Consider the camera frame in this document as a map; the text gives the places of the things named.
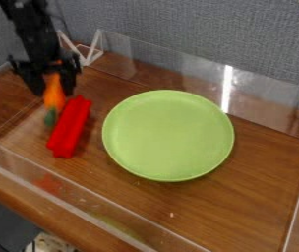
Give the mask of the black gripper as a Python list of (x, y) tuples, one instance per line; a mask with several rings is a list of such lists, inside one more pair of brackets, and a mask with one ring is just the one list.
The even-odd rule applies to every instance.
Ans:
[(28, 58), (20, 59), (11, 55), (8, 61), (34, 94), (43, 96), (46, 90), (43, 76), (58, 73), (65, 94), (74, 95), (77, 77), (82, 72), (79, 54), (62, 47), (55, 35), (48, 37), (24, 36), (22, 43)]

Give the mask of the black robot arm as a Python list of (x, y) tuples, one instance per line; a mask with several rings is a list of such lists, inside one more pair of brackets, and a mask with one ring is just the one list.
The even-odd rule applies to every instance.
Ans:
[(61, 75), (62, 90), (74, 95), (77, 76), (82, 72), (77, 52), (61, 46), (46, 0), (0, 0), (0, 7), (15, 25), (28, 60), (8, 57), (14, 72), (22, 77), (35, 95), (43, 96), (47, 88), (43, 76)]

